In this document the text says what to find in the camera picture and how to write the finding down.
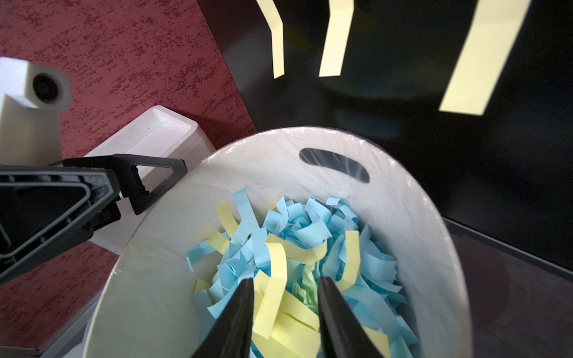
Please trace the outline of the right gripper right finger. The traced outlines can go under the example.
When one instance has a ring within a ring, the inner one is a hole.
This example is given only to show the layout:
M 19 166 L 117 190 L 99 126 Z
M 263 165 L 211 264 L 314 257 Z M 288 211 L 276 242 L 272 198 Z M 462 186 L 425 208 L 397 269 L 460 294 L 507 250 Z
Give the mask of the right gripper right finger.
M 318 283 L 319 323 L 324 357 L 384 357 L 366 335 L 336 284 Z

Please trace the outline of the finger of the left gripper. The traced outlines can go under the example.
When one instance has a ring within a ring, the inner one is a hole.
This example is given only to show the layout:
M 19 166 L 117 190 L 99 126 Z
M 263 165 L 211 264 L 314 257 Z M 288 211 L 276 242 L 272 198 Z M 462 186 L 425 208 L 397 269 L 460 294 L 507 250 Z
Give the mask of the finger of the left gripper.
M 87 241 L 118 195 L 109 169 L 1 165 L 1 282 Z
M 182 159 L 157 158 L 140 155 L 108 155 L 88 158 L 72 158 L 62 162 L 64 167 L 110 169 L 119 180 L 119 192 L 135 206 L 140 214 L 155 204 L 163 194 L 169 191 L 187 174 L 187 166 Z M 152 167 L 167 170 L 170 175 L 158 186 L 149 191 L 140 177 L 140 167 Z

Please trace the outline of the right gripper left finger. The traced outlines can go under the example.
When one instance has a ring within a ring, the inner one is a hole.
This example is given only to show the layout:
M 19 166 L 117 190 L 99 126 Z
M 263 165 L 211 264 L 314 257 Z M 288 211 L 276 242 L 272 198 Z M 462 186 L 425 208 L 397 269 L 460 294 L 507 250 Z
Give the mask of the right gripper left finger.
M 254 280 L 242 280 L 192 358 L 250 357 L 254 308 Z

